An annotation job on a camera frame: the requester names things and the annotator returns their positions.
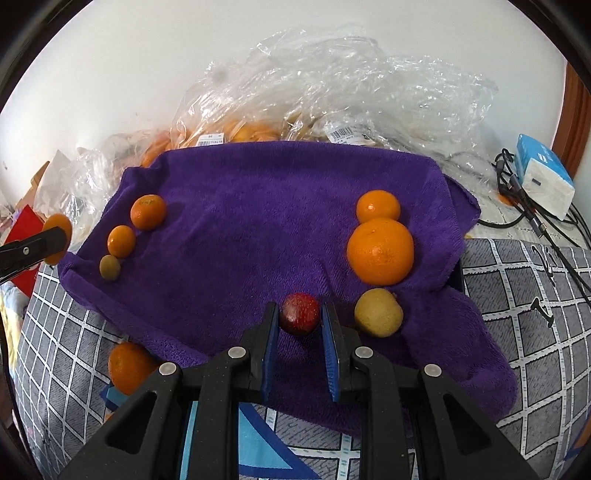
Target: clear plastic wrap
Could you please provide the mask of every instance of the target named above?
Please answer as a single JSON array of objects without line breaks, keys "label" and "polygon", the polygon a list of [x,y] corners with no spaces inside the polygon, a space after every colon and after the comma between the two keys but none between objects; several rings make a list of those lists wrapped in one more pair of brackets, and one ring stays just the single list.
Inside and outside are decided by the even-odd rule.
[{"label": "clear plastic wrap", "polygon": [[72,222],[70,249],[76,250],[99,221],[124,170],[145,161],[150,148],[165,137],[170,140],[162,131],[111,135],[93,150],[79,148],[75,160],[58,151],[41,178],[34,210],[66,215]]},{"label": "clear plastic wrap", "polygon": [[245,61],[210,64],[184,95],[171,147],[209,145],[215,134],[217,142],[343,142],[345,129],[345,142],[429,155],[486,177],[478,129],[496,91],[441,60],[387,56],[359,27],[289,30]]}]

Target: metal screw head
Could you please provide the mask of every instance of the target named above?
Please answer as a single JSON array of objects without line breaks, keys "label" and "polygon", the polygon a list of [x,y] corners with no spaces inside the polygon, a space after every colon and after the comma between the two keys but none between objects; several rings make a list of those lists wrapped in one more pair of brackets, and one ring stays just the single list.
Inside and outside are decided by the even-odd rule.
[{"label": "metal screw head", "polygon": [[233,346],[228,350],[228,356],[230,358],[242,358],[246,355],[246,349],[241,346]]},{"label": "metal screw head", "polygon": [[158,371],[160,375],[172,375],[177,370],[177,366],[172,362],[166,362],[165,364],[160,365]]},{"label": "metal screw head", "polygon": [[441,375],[441,367],[435,364],[425,365],[425,373],[429,375],[429,377],[438,377]]},{"label": "metal screw head", "polygon": [[355,349],[355,355],[359,358],[372,358],[374,351],[368,346],[358,346]]}]

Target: purple microfiber cloth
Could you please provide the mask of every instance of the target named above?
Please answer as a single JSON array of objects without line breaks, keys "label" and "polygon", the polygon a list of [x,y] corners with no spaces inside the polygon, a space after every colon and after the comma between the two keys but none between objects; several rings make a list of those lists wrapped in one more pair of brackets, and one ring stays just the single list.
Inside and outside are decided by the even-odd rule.
[{"label": "purple microfiber cloth", "polygon": [[[81,305],[163,359],[182,367],[230,348],[261,320],[266,302],[303,291],[335,303],[352,323],[370,287],[347,264],[357,199],[392,192],[414,237],[410,275],[392,287],[404,309],[390,338],[362,338],[410,367],[438,364],[493,420],[513,406],[514,373],[465,295],[446,287],[476,223],[476,199],[425,157],[350,145],[265,142],[187,148],[151,168],[128,168],[79,252],[59,265],[60,281]],[[120,278],[99,274],[113,227],[130,225],[142,195],[168,204],[163,226],[138,232]],[[280,333],[269,406],[349,433],[358,409],[331,402],[320,329]]]}]

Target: barcode label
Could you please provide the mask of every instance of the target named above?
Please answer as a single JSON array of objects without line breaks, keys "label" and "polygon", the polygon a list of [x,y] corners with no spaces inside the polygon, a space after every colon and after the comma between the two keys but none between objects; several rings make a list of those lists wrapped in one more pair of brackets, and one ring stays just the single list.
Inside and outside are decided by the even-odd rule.
[{"label": "barcode label", "polygon": [[223,133],[201,135],[197,139],[197,146],[198,147],[207,147],[208,145],[222,145],[222,144],[223,144]]},{"label": "barcode label", "polygon": [[367,135],[367,128],[363,125],[340,127],[326,132],[331,143],[348,145],[374,145],[375,142]]}]

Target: blue tissue package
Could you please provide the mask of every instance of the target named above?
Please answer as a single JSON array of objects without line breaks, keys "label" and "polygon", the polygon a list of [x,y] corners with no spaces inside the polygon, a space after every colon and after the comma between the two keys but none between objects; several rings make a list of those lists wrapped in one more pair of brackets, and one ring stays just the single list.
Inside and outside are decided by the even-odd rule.
[{"label": "blue tissue package", "polygon": [[574,196],[574,184],[560,159],[544,144],[521,134],[515,166],[521,186],[530,198],[564,220]]}]

